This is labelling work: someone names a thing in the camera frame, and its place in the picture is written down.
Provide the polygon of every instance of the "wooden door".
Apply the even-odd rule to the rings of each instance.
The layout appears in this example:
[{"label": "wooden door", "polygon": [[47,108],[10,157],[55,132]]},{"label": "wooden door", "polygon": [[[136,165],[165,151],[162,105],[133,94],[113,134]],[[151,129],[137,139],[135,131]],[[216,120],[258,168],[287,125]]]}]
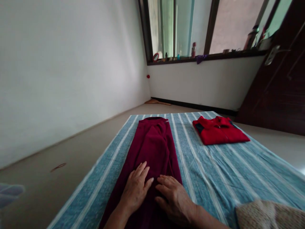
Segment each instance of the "wooden door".
[{"label": "wooden door", "polygon": [[[279,52],[265,65],[275,47]],[[304,0],[291,3],[235,121],[305,135]]]}]

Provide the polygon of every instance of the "small mirror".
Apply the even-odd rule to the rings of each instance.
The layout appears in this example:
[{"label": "small mirror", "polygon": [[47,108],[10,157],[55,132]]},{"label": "small mirror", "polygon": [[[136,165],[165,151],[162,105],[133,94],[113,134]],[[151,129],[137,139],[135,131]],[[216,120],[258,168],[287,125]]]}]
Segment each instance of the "small mirror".
[{"label": "small mirror", "polygon": [[157,62],[157,60],[159,59],[159,53],[154,54],[152,59],[154,62]]}]

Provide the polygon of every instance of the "broom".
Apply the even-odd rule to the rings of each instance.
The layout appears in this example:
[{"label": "broom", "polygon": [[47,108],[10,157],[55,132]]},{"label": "broom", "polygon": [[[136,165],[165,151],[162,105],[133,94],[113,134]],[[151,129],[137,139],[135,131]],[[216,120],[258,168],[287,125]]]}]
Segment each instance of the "broom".
[{"label": "broom", "polygon": [[163,103],[163,102],[159,102],[158,100],[155,100],[155,99],[151,99],[151,100],[148,100],[147,102],[145,102],[147,104],[151,104],[151,103],[158,103],[158,104],[163,104],[163,105],[168,105],[170,106],[171,104],[170,103]]}]

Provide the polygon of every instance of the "window sill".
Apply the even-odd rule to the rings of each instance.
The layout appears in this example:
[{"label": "window sill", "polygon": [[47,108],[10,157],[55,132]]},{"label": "window sill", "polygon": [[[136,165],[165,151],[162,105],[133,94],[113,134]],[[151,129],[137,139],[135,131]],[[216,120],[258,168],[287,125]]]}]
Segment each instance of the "window sill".
[{"label": "window sill", "polygon": [[[262,51],[241,51],[236,53],[217,53],[217,54],[210,54],[208,55],[203,61],[207,60],[220,60],[220,59],[231,59],[231,58],[241,58],[241,57],[254,57],[254,56],[264,56],[266,55],[268,50]],[[150,65],[164,65],[164,64],[178,64],[178,63],[187,63],[187,62],[196,62],[196,58],[184,58],[180,60],[172,60],[172,61],[159,61],[159,62],[150,62],[147,63],[148,66]]]}]

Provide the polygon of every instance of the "bottle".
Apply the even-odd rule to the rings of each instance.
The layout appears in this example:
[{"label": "bottle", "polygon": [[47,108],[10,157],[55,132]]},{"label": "bottle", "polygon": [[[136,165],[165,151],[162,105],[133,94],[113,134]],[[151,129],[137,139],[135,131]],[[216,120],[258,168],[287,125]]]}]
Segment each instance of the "bottle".
[{"label": "bottle", "polygon": [[248,38],[245,43],[244,50],[251,49],[252,44],[258,34],[258,31],[259,31],[258,25],[253,26],[252,31],[248,34]]},{"label": "bottle", "polygon": [[193,43],[193,47],[192,47],[192,58],[195,58],[196,56],[196,42]]}]

